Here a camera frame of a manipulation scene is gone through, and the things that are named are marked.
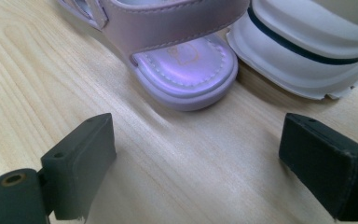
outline shoe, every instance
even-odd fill
[[[224,96],[238,62],[214,32],[243,15],[247,0],[58,0],[103,32],[144,88],[176,110]]]
[[[310,99],[342,97],[358,85],[358,2],[253,0],[227,34],[257,72]]]

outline black clamp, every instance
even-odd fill
[[[48,224],[87,218],[93,198],[116,157],[111,114],[87,119],[41,161],[36,172],[0,176],[0,223]]]
[[[358,221],[358,144],[316,119],[287,114],[281,160],[333,218]]]

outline sandal strap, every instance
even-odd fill
[[[221,30],[236,21],[249,5],[246,0],[172,0],[144,6],[117,0],[86,2],[97,28],[125,60],[133,63],[134,53],[166,48]]]

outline wood grain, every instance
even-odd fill
[[[219,103],[177,112],[54,0],[0,1],[0,175],[40,169],[78,124],[107,112],[117,160],[89,223],[335,223],[279,161],[282,124],[299,113],[358,142],[358,87],[310,101],[241,63]]]

